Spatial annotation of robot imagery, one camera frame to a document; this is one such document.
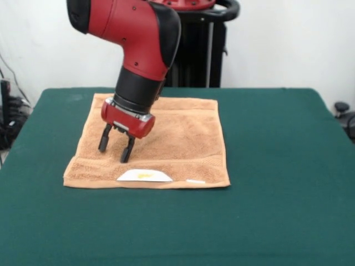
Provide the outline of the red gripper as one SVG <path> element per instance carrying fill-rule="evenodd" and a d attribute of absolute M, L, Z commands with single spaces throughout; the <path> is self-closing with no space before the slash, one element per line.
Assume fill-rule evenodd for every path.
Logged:
<path fill-rule="evenodd" d="M 109 142 L 109 133 L 112 126 L 127 132 L 128 144 L 123 150 L 120 162 L 127 163 L 135 144 L 135 138 L 146 137 L 155 124 L 155 116 L 148 114 L 138 114 L 119 107 L 112 96 L 106 98 L 102 105 L 101 117 L 107 123 L 98 146 L 100 152 L 105 152 Z"/>

